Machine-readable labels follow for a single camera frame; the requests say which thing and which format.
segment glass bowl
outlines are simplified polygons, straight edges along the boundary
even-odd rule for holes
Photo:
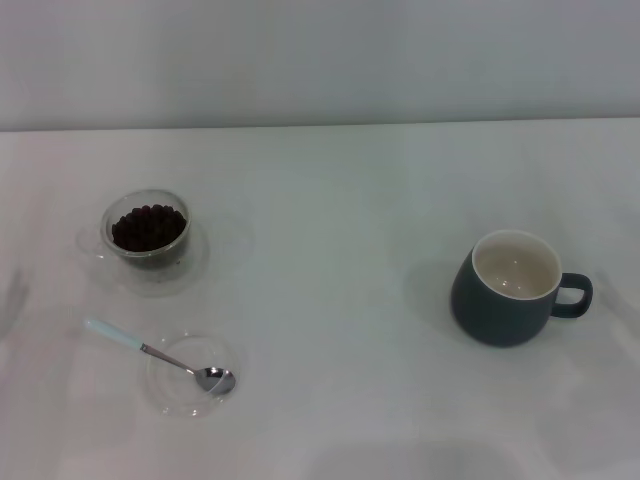
[[[225,368],[233,372],[236,379],[240,375],[233,351],[220,336],[192,330],[160,330],[164,330],[162,338],[154,343],[158,350],[195,369]],[[164,415],[204,417],[235,392],[211,395],[197,385],[192,375],[153,357],[147,359],[140,373],[144,397]]]
[[[111,226],[117,223],[120,217],[127,215],[134,208],[140,208],[143,205],[153,206],[155,204],[162,206],[169,205],[173,207],[174,210],[179,211],[185,218],[187,224],[178,238],[164,247],[147,252],[132,252],[117,246],[113,242]],[[166,268],[169,265],[180,262],[187,248],[190,227],[191,213],[184,200],[175,193],[167,190],[147,189],[129,193],[111,204],[102,216],[100,236],[102,242],[109,250],[129,265],[140,269],[153,270]]]

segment mug rim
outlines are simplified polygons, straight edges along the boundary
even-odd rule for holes
[[[527,298],[522,298],[522,297],[514,297],[513,295],[507,295],[506,293],[500,292],[498,290],[496,290],[495,288],[493,288],[491,285],[489,285],[487,282],[485,282],[484,278],[482,278],[482,275],[480,275],[480,272],[478,271],[478,268],[476,267],[476,251],[478,250],[478,247],[485,243],[487,240],[496,237],[498,235],[504,235],[504,234],[510,234],[510,235],[514,235],[514,236],[523,236],[523,237],[528,237],[531,238],[533,240],[535,240],[536,242],[542,244],[550,253],[551,256],[553,257],[553,259],[555,260],[555,263],[557,265],[557,278],[555,283],[553,284],[553,286],[547,290],[546,292],[537,295],[535,297],[527,297]],[[505,297],[508,298],[510,300],[520,300],[520,301],[530,301],[530,300],[539,300],[541,298],[544,298],[546,296],[548,296],[550,293],[553,293],[559,286],[560,286],[560,281],[562,280],[562,263],[560,262],[560,256],[558,255],[558,253],[553,249],[553,247],[551,245],[549,245],[549,243],[540,238],[537,235],[534,235],[533,233],[529,233],[529,232],[525,232],[524,230],[514,230],[514,229],[504,229],[504,230],[495,230],[491,233],[486,234],[484,237],[482,237],[480,240],[478,240],[476,242],[476,244],[473,246],[473,250],[471,250],[471,264],[473,266],[473,271],[474,273],[477,275],[477,277],[480,279],[480,281],[492,292],[497,293],[498,295],[500,295],[501,297]]]

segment mug handle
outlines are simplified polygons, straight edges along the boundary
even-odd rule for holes
[[[593,285],[591,280],[579,273],[563,273],[560,288],[575,288],[584,294],[578,303],[554,303],[551,316],[558,318],[578,318],[587,313],[593,299]]]

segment white wall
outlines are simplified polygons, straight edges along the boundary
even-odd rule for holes
[[[640,115],[638,0],[0,0],[0,129]]]

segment spoon handle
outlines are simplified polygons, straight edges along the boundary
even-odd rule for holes
[[[150,347],[147,344],[143,343],[142,346],[140,347],[140,350],[142,350],[147,355],[151,355],[152,357],[156,357],[156,358],[159,358],[160,360],[164,360],[165,362],[170,363],[171,365],[180,367],[181,369],[191,373],[192,375],[195,374],[195,371],[192,370],[190,367],[187,367],[184,363],[177,361],[175,358],[171,358],[169,355],[165,355],[161,351],[156,350],[155,348]]]
[[[98,320],[97,318],[85,318],[84,326],[88,330],[92,330],[100,335],[104,335],[111,340],[118,342],[125,347],[131,347],[134,350],[139,350],[144,345],[140,340],[138,340],[133,335],[123,332],[118,327],[114,327],[113,325]]]
[[[175,358],[171,358],[169,355],[165,355],[161,351],[156,350],[155,348],[142,343],[133,335],[120,330],[118,327],[115,327],[110,323],[103,322],[101,320],[98,320],[97,318],[89,317],[84,319],[84,326],[88,330],[94,331],[96,333],[99,333],[100,335],[110,338],[111,340],[116,341],[124,345],[125,347],[131,347],[134,350],[142,350],[147,355],[151,355],[152,357],[159,358],[160,360],[164,360],[165,362],[170,363],[171,365],[175,365],[176,367],[179,367],[183,370],[186,370],[191,374],[195,374],[195,371],[189,368],[188,366],[186,366],[184,363],[181,363],[177,361]]]

